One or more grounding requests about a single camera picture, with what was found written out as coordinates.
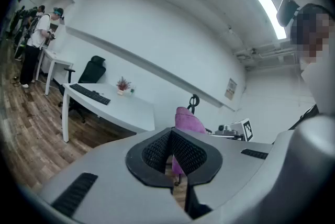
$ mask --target ceiling light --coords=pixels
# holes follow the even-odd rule
[[[276,32],[278,40],[285,39],[286,32],[285,29],[278,23],[277,9],[274,6],[272,0],[258,0],[258,1],[261,3],[265,12],[267,13],[267,16],[269,17],[272,26],[274,28],[274,31]]]

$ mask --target white desk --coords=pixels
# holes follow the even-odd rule
[[[71,84],[63,84],[65,92],[62,126],[65,142],[69,141],[68,112],[70,97],[107,121],[130,131],[142,133],[155,129],[152,104],[135,96],[119,96],[116,87],[110,84],[80,84],[88,90],[94,90],[101,96],[109,98],[109,104],[104,105],[70,88]]]
[[[47,84],[46,84],[46,92],[45,92],[45,94],[48,95],[49,94],[50,81],[53,79],[53,74],[52,73],[53,73],[54,65],[56,63],[64,64],[64,65],[68,65],[69,68],[71,69],[73,63],[71,63],[64,55],[61,55],[60,53],[56,53],[56,52],[50,51],[46,48],[43,48],[42,49],[42,54],[40,56],[40,61],[38,62],[38,66],[37,66],[36,81],[38,80],[38,75],[40,73],[42,60],[43,60],[44,56],[51,59],[51,64],[50,64],[50,67],[49,67]]]

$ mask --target black keyboard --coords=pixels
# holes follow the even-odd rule
[[[97,92],[92,92],[91,90],[88,90],[78,84],[72,84],[70,85],[70,87],[76,91],[78,91],[79,93],[83,94],[84,96],[87,96],[95,101],[98,101],[104,105],[108,105],[108,103],[110,102],[110,99],[100,96]]]

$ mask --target potted plant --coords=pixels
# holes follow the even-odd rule
[[[124,90],[129,89],[130,82],[128,82],[124,77],[122,76],[121,79],[117,82],[117,94],[122,96],[124,94]]]

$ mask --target wooden floor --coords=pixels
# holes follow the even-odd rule
[[[44,94],[46,79],[20,87],[13,80],[19,76],[21,62],[14,60],[10,41],[0,44],[0,137],[1,153],[16,181],[37,192],[51,177],[92,148],[101,144],[132,136],[133,133],[119,126],[84,112],[86,123],[79,115],[69,113],[69,137],[62,137],[62,100],[58,89],[50,88]],[[166,174],[173,178],[171,168]],[[175,187],[173,196],[184,207],[187,178]]]

